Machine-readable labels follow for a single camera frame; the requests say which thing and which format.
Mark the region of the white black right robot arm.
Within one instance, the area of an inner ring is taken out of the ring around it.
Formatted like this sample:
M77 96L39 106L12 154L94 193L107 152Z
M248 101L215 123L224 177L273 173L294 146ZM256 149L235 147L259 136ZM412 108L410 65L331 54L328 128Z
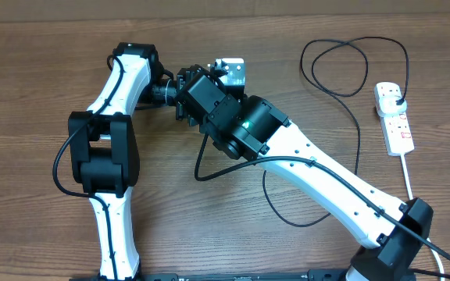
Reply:
M261 165L290 181L332 214L359 243L347 280L400 280L430 232L432 208L371 186L320 150L267 100L198 72L177 81L177 104L206 138L239 165Z

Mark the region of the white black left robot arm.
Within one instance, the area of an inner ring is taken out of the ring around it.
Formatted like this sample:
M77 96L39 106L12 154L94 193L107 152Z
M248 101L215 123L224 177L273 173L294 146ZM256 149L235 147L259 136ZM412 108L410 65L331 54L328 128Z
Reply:
M101 248L96 280L141 280L131 215L140 158L132 115L167 73L152 44L121 42L107 58L110 76L98 98L68 120L73 178L95 212Z

